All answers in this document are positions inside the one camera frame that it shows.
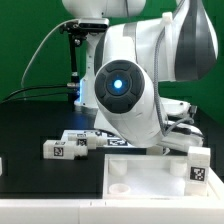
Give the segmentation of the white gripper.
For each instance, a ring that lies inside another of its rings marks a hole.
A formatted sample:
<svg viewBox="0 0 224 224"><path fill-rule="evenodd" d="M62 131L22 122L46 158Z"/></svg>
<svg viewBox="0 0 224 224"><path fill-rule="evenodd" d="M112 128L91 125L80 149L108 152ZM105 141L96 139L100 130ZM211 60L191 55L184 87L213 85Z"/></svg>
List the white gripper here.
<svg viewBox="0 0 224 224"><path fill-rule="evenodd" d="M191 146L202 147L204 136L193 125L197 107L186 101L161 98L161 103L168 116L165 130L168 134L158 146L182 152L188 152Z"/></svg>

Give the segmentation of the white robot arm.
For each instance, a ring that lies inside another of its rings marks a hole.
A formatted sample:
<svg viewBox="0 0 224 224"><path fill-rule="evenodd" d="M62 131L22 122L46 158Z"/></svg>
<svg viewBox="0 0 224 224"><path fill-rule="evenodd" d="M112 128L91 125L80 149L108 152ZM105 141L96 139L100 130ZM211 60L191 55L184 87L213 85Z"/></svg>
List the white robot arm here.
<svg viewBox="0 0 224 224"><path fill-rule="evenodd" d="M158 93L160 82L199 80L216 63L217 36L202 0L176 0L176 9L159 19L114 26L103 19L136 15L146 0L62 2L78 28L105 31L81 87L80 101L96 111L94 127L137 148L202 146L189 103Z"/></svg>

